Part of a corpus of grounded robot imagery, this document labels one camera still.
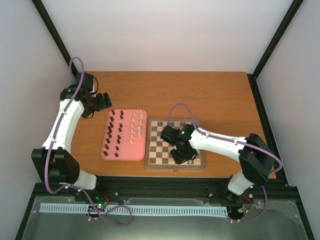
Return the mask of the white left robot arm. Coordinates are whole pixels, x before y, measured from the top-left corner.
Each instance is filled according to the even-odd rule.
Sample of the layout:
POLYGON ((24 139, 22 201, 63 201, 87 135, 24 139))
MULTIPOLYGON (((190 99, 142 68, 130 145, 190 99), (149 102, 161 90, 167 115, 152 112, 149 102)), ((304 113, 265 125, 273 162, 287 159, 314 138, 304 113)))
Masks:
POLYGON ((41 148, 33 149, 31 159, 42 182, 75 186, 86 190, 92 201, 103 198, 104 188, 94 174, 81 170, 71 155, 72 139, 80 118, 92 118, 112 106, 109 95, 98 92, 99 83, 89 73, 77 73, 75 83, 60 93, 59 110, 52 130, 41 148))

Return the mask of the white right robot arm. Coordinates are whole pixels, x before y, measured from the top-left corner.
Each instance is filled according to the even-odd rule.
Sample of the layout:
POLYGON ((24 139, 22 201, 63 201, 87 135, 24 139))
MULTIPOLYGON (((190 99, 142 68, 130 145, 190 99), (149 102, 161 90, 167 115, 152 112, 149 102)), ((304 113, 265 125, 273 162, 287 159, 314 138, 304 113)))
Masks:
POLYGON ((237 161, 241 170, 230 177, 223 191, 229 196, 240 196, 254 185, 267 183, 275 163, 274 154, 268 145, 254 133, 248 137, 226 136, 185 124, 182 129, 165 126, 160 138, 173 146, 170 154, 177 164, 193 161, 198 150, 237 161))

